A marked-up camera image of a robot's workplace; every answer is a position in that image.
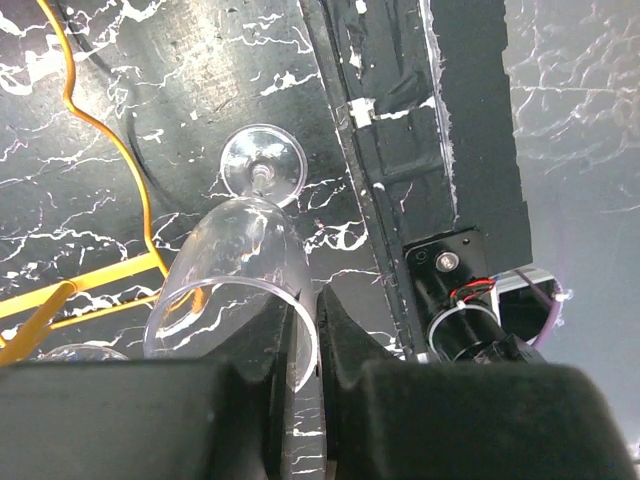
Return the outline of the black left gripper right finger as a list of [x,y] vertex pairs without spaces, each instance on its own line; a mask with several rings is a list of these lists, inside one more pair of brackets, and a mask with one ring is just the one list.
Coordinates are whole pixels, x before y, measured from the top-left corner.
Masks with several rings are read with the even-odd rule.
[[338,479],[632,479],[581,371],[396,358],[325,287],[317,322],[326,457]]

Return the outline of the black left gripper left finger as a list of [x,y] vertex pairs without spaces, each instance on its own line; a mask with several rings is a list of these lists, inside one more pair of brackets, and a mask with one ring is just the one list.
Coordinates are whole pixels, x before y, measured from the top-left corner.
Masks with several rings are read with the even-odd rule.
[[293,309],[271,296],[199,359],[1,371],[5,479],[280,479]]

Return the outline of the clear wine glass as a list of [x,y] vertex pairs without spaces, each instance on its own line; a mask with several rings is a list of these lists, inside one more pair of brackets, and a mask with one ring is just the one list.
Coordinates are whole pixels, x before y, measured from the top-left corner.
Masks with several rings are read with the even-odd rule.
[[315,294],[285,207],[308,161],[286,130],[252,124],[220,155],[229,198],[194,227],[147,320],[143,351],[168,411],[139,479],[265,479],[287,472],[296,394],[317,363]]

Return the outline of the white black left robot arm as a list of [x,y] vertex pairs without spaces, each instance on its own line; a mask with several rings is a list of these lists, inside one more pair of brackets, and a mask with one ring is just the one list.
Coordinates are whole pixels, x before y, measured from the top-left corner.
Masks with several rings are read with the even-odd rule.
[[[1,348],[5,479],[286,479],[293,309],[271,298],[200,360],[30,362],[50,319],[108,267],[4,301],[32,317]],[[395,358],[325,288],[317,300],[331,479],[633,479],[598,389],[505,333],[472,278],[413,265],[435,359]]]

